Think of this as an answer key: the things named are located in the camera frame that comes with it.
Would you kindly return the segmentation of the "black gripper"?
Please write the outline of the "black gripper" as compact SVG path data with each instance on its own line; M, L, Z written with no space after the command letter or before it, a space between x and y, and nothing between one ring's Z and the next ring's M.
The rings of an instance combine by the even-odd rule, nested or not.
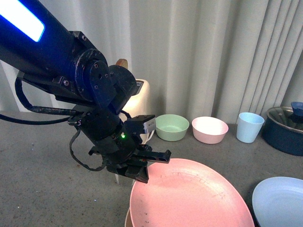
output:
M71 116L68 124L77 130L69 143L72 158L90 171L104 168L116 175L126 176L142 183L148 183L148 161L169 163L171 151L154 152L143 144L138 132L139 122L135 117L122 121L118 115L105 111L85 111ZM90 167L81 162L74 154L72 145L80 133L84 133L93 143L90 155L101 155L99 167Z

